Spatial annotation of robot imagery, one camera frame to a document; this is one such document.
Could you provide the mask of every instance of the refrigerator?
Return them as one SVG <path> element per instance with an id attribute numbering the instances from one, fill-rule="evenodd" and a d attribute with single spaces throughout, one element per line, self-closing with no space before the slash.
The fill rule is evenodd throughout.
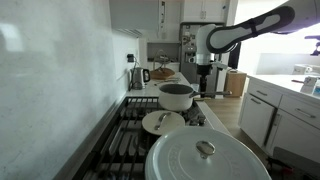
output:
<path id="1" fill-rule="evenodd" d="M 182 23 L 180 25 L 180 42 L 179 49 L 180 57 L 180 72 L 189 81 L 190 84 L 200 84 L 200 75 L 197 74 L 197 64 L 195 63 L 195 56 L 197 52 L 196 40 L 197 32 L 201 26 L 208 23 Z M 223 26 L 222 23 L 210 23 L 217 26 Z M 212 54 L 212 60 L 221 59 L 221 54 Z M 213 66 L 212 74 L 207 76 L 206 92 L 213 92 L 217 89 L 219 70 Z"/>

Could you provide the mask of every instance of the white dutch oven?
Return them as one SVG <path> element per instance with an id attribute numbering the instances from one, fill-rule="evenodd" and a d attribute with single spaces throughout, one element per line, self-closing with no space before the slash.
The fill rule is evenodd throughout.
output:
<path id="1" fill-rule="evenodd" d="M 203 127 L 183 127 L 161 136 L 146 160 L 148 180 L 270 180 L 253 152 L 238 140 Z"/>

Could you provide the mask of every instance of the pot lid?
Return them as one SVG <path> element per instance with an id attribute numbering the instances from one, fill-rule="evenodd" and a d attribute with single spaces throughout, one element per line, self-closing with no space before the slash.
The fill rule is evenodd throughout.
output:
<path id="1" fill-rule="evenodd" d="M 264 165 L 244 144 L 204 127 L 163 135 L 148 154 L 151 179 L 268 179 Z"/>
<path id="2" fill-rule="evenodd" d="M 154 111 L 142 119 L 142 126 L 147 132 L 160 136 L 175 128 L 185 126 L 185 120 L 180 114 L 172 111 Z"/>

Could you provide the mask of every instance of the lid knob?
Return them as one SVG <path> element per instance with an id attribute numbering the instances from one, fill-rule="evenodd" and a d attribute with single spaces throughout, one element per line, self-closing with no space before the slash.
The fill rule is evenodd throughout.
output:
<path id="1" fill-rule="evenodd" d="M 215 147 L 208 141 L 198 141 L 196 148 L 200 153 L 200 157 L 203 159 L 207 159 L 208 156 L 213 155 L 215 152 Z"/>

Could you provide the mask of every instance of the stainless steel appliance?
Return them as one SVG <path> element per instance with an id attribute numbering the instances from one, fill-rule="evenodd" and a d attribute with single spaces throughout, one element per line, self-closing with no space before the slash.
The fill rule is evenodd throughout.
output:
<path id="1" fill-rule="evenodd" d="M 150 72 L 148 69 L 136 67 L 131 69 L 131 88 L 143 89 L 146 87 L 145 83 L 150 81 Z"/>
<path id="2" fill-rule="evenodd" d="M 145 131 L 142 119 L 159 110 L 158 97 L 126 97 L 73 179 L 145 179 L 147 154 L 159 136 Z M 178 113 L 186 126 L 212 128 L 195 102 Z"/>
<path id="3" fill-rule="evenodd" d="M 196 52 L 197 52 L 197 32 L 201 26 L 208 23 L 182 23 L 180 25 L 180 72 L 186 77 L 189 83 L 200 84 L 199 73 L 197 72 Z M 222 26 L 221 23 L 215 23 L 217 26 Z M 220 54 L 212 54 L 212 60 L 220 59 Z M 213 66 L 211 72 L 207 76 L 207 88 L 205 92 L 216 91 L 218 80 L 218 68 Z"/>

